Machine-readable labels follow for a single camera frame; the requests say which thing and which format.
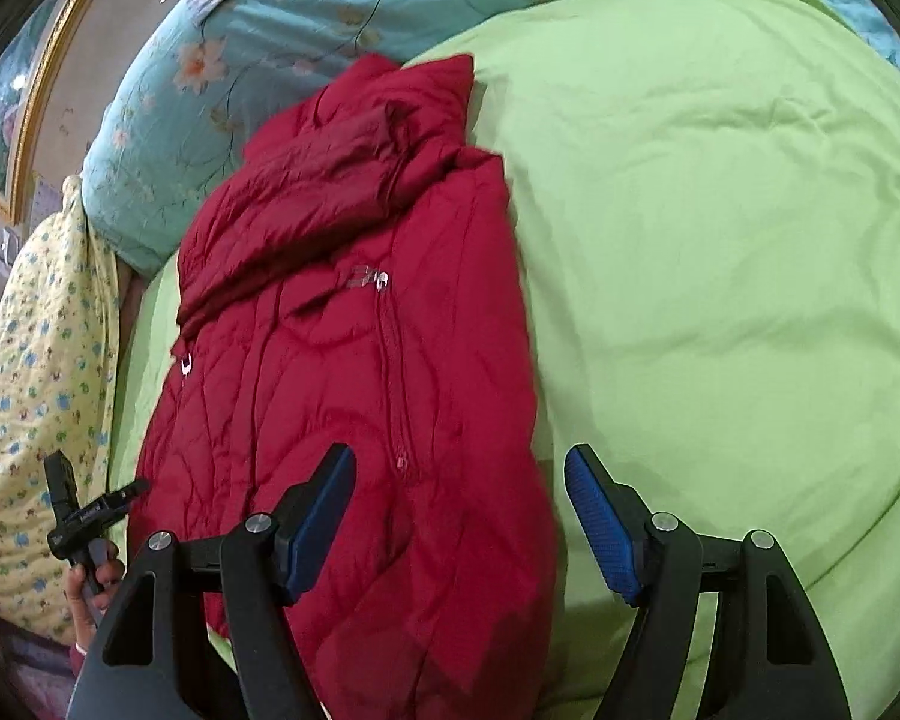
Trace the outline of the left forearm pink sleeve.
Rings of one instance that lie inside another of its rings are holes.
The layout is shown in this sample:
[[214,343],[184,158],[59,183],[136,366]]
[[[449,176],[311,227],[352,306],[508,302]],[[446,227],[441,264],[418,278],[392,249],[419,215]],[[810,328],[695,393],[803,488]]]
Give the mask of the left forearm pink sleeve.
[[80,642],[74,642],[69,649],[69,665],[71,665],[74,678],[79,676],[80,670],[86,663],[87,655],[89,655],[89,647],[82,645]]

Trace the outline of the person's left hand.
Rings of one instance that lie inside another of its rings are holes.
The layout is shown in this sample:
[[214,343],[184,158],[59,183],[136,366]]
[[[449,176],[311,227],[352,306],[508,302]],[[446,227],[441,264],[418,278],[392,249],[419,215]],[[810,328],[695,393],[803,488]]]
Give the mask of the person's left hand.
[[74,626],[77,650],[86,655],[92,645],[102,616],[109,611],[118,592],[119,584],[125,577],[126,567],[119,559],[119,549],[113,541],[105,539],[105,559],[95,566],[95,582],[100,592],[92,592],[91,581],[87,578],[86,567],[77,564],[71,567],[66,577],[66,600]]

